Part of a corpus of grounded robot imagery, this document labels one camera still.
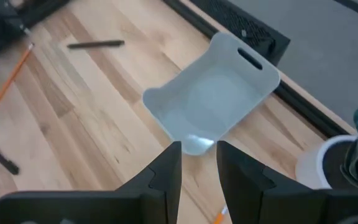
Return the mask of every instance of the wooden desk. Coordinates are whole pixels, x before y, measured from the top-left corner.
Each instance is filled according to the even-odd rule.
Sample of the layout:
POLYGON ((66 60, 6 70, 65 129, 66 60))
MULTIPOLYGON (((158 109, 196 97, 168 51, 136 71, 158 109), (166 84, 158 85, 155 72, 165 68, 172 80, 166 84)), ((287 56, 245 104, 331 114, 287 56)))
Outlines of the wooden desk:
MULTIPOLYGON (((135 176, 170 144, 142 104, 142 92, 171 80, 209 43, 160 0, 73 1, 37 25, 31 39, 34 53, 0 103, 0 149, 21 168, 11 176, 0 166, 0 196, 114 190, 135 176), (89 51, 65 47, 105 39, 126 44, 89 51)), ((17 43, 1 54, 0 86, 24 48, 17 43)), ((291 178, 297 156, 324 141, 275 95, 224 139, 291 178)), ((215 152, 183 156, 179 223, 211 223, 222 209, 215 152)))

